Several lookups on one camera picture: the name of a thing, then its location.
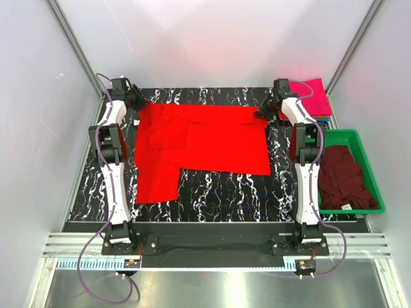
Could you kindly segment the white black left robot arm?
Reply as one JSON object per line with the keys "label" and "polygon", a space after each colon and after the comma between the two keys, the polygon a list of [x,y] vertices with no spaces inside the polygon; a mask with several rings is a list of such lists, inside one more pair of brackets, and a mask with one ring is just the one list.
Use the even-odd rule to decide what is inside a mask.
{"label": "white black left robot arm", "polygon": [[104,249],[131,254],[138,249],[139,239],[131,223],[125,192],[124,171],[128,151],[120,124],[128,110],[138,111],[147,100],[141,89],[124,76],[110,79],[98,73],[96,77],[98,81],[104,78],[112,85],[111,89],[102,87],[108,101],[97,124],[89,127],[91,150],[103,175],[109,210],[107,222],[99,233],[104,233]]}

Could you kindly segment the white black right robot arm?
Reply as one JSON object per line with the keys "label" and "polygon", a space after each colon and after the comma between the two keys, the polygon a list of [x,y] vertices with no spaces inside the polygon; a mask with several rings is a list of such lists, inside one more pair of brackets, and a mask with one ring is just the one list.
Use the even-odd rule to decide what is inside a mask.
{"label": "white black right robot arm", "polygon": [[291,80],[274,80],[272,92],[260,104],[254,115],[267,120],[282,112],[292,125],[289,158],[297,174],[298,204],[295,229],[282,250],[300,255],[312,254],[321,245],[322,224],[319,216],[318,175],[324,153],[325,126],[317,122],[302,104],[304,98],[311,98],[314,89],[300,81],[309,93],[300,96],[292,92]]}

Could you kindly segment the red t shirt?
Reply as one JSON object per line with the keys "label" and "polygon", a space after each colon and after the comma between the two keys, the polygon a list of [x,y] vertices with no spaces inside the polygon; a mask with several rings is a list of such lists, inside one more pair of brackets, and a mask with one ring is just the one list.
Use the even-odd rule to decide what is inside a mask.
{"label": "red t shirt", "polygon": [[149,103],[140,111],[136,202],[177,200],[180,172],[270,175],[267,120],[255,107]]}

